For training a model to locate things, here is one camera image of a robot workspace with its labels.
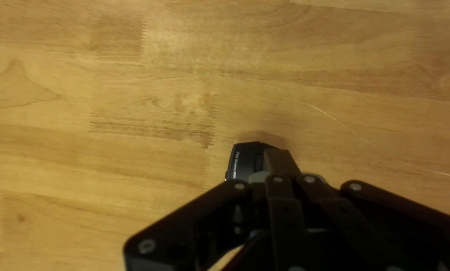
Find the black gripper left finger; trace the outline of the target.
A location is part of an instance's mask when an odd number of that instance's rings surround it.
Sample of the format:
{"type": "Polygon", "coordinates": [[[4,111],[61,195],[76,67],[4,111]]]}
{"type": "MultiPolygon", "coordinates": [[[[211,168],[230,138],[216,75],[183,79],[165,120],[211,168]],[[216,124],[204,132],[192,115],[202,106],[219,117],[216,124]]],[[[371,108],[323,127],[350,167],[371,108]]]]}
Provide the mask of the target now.
{"type": "Polygon", "coordinates": [[[260,231],[263,183],[225,180],[124,245],[127,271],[208,271],[242,246],[223,271],[266,271],[266,234],[260,231]]]}

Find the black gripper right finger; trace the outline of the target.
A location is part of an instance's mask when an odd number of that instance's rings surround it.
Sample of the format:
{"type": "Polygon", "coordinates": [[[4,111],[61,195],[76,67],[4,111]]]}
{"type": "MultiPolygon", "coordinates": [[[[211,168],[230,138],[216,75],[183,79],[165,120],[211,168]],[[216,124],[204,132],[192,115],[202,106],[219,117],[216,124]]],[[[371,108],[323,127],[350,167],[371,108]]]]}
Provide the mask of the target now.
{"type": "Polygon", "coordinates": [[[450,271],[450,215],[362,180],[333,188],[263,155],[276,271],[450,271]]]}

